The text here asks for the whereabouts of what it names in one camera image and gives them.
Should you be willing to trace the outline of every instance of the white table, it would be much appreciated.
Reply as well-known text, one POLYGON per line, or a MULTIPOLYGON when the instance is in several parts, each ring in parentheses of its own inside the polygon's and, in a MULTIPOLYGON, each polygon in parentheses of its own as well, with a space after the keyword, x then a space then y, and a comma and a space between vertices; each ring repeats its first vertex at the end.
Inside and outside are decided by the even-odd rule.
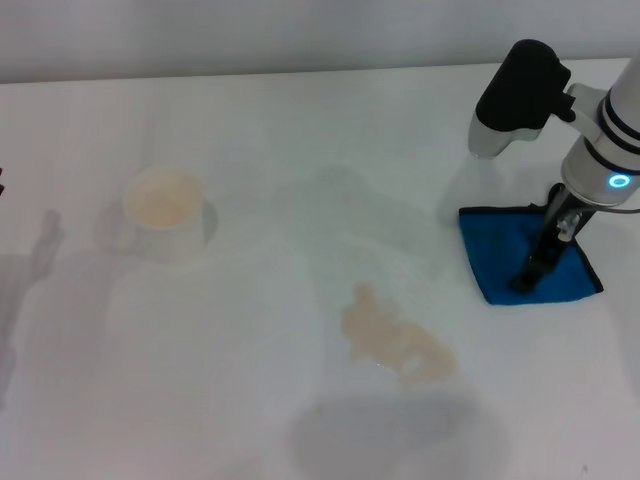
MULTIPOLYGON (((624 63, 567 65, 604 88, 624 63)), ((470 274, 457 208, 543 201, 576 135, 471 158, 495 70, 0 86, 0 477, 637 479, 640 220, 581 234, 606 291, 578 303, 489 307, 470 274), (177 269, 105 251, 124 185, 164 164, 217 216, 177 269), (64 238, 34 250, 47 211, 64 238), (361 282, 459 374, 407 391, 351 365, 361 282)))

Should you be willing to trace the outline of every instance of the cup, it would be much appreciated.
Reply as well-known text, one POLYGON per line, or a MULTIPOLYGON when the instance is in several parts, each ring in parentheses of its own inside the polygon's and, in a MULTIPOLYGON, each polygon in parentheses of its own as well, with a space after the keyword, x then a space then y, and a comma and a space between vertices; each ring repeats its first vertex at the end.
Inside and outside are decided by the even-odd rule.
POLYGON ((160 263, 186 263, 205 246, 200 182, 175 168, 153 168, 132 181, 124 210, 136 225, 136 250, 160 263))

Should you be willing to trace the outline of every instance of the blue microfiber towel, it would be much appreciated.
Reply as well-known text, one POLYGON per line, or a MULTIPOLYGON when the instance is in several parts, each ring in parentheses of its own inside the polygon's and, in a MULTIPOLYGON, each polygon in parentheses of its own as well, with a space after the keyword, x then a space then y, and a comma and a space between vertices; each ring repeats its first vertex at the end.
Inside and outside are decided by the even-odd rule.
POLYGON ((469 263, 491 305, 571 302, 602 292, 602 283, 575 242, 555 270, 529 293, 510 287, 525 264, 546 207, 470 207, 460 209, 460 229, 469 263))

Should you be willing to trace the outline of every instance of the liquid spill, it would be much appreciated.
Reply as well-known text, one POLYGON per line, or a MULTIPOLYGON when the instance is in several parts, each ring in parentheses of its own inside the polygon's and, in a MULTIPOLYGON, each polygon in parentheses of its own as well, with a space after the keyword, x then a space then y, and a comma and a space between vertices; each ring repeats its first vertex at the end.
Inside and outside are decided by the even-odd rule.
POLYGON ((352 362, 369 357, 406 385, 441 380, 458 368, 449 347, 378 300, 369 285, 356 287, 355 301, 342 317, 342 333, 351 341, 352 362))

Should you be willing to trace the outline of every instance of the blue led light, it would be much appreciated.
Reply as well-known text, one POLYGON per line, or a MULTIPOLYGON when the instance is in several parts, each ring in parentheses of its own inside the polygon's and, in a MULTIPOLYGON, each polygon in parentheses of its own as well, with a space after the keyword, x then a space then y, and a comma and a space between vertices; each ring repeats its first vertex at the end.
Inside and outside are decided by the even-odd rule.
POLYGON ((609 177, 609 185, 613 188, 624 188, 631 183, 628 175, 612 175, 609 177))

